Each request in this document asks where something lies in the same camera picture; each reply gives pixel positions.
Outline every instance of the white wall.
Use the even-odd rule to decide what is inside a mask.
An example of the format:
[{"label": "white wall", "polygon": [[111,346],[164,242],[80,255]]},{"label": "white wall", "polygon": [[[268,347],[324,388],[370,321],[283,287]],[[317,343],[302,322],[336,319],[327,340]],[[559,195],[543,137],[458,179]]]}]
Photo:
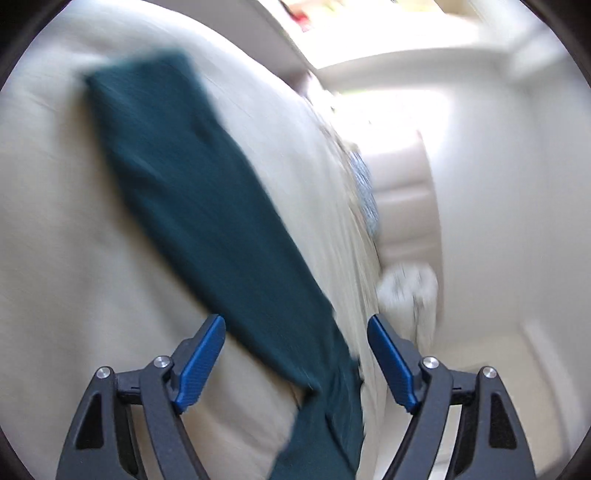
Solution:
[{"label": "white wall", "polygon": [[437,341],[504,335],[537,315],[541,301],[543,176],[530,106],[489,61],[421,65],[347,82],[398,92],[423,136],[443,243]]},{"label": "white wall", "polygon": [[528,91],[548,175],[548,274],[538,321],[580,396],[583,423],[569,432],[579,442],[591,423],[591,89],[565,58]]}]

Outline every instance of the dark green towel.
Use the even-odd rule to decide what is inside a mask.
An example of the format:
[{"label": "dark green towel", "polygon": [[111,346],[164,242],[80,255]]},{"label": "dark green towel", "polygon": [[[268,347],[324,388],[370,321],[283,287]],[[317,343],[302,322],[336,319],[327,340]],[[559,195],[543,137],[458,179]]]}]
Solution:
[{"label": "dark green towel", "polygon": [[307,390],[271,478],[353,479],[363,442],[358,362],[186,57],[122,63],[87,85],[106,158],[147,235],[244,347]]}]

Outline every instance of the metal screw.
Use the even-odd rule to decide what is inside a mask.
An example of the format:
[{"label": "metal screw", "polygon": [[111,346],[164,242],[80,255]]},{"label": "metal screw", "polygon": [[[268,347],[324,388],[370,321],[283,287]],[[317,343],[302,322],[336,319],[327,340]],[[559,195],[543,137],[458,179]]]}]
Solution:
[{"label": "metal screw", "polygon": [[157,368],[166,368],[170,365],[170,357],[161,355],[154,359],[154,366]]},{"label": "metal screw", "polygon": [[434,356],[426,356],[423,358],[423,365],[432,370],[439,367],[439,360],[437,360]]},{"label": "metal screw", "polygon": [[96,378],[107,378],[111,374],[111,369],[109,367],[100,367],[96,371]]},{"label": "metal screw", "polygon": [[492,367],[484,367],[482,369],[482,375],[484,375],[486,378],[495,378],[496,370]]}]

